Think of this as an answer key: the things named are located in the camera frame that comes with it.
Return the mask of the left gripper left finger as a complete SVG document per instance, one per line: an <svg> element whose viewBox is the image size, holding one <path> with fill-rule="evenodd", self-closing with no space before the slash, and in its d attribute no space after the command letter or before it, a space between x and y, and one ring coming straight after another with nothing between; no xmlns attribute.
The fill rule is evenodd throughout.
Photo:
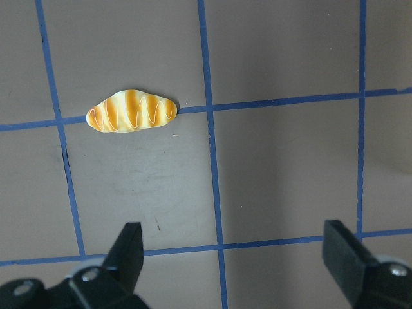
<svg viewBox="0 0 412 309"><path fill-rule="evenodd" d="M1 285L1 308L148 308L135 294L143 264L142 226L126 223L101 263L83 264L51 288L33 277Z"/></svg>

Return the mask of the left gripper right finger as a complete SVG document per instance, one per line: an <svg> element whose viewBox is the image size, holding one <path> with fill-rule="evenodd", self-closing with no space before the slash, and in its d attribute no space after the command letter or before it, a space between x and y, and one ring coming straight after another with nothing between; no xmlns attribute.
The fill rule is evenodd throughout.
<svg viewBox="0 0 412 309"><path fill-rule="evenodd" d="M411 308L411 265L372 254L339 220L323 225L323 262L352 308Z"/></svg>

